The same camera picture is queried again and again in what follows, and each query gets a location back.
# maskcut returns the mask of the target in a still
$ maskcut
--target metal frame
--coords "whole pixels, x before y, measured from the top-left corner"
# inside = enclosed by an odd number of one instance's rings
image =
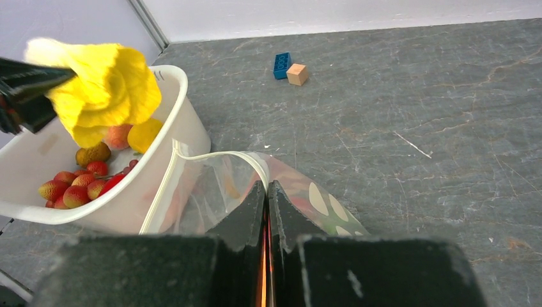
[[[149,12],[147,6],[143,3],[143,0],[127,0],[132,9],[134,9],[135,14],[156,43],[160,51],[163,52],[167,46],[169,46],[169,40],[166,38],[165,34],[162,32],[158,23],[153,18],[152,14]]]

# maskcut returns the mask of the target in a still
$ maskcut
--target crumpled yellow cloth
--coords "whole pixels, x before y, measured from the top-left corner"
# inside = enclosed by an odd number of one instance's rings
[[[71,68],[77,74],[50,90],[47,97],[82,148],[101,142],[108,127],[147,121],[162,100],[144,55],[118,43],[73,45],[34,38],[27,43],[25,60]]]

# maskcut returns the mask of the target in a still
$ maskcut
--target wooden cube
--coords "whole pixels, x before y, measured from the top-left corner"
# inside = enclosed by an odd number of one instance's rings
[[[292,64],[286,75],[290,84],[301,86],[309,78],[309,71],[305,65]]]

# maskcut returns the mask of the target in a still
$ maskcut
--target blue lego brick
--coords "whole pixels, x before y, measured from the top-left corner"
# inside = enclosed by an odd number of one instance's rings
[[[275,56],[275,67],[273,67],[273,74],[275,79],[286,79],[286,71],[291,67],[291,56],[289,52],[277,54]]]

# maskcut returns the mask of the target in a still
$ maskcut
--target white plastic bin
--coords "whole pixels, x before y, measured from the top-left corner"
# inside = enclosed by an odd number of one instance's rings
[[[164,126],[133,170],[109,192],[76,209],[45,208],[38,188],[59,171],[75,171],[79,147],[58,120],[34,135],[28,131],[0,150],[0,215],[42,224],[77,223],[111,233],[139,233],[172,154],[172,139],[181,140],[194,155],[210,151],[210,139],[186,97],[185,72],[174,66],[150,67],[162,92],[153,117]],[[112,157],[120,169],[132,153]]]

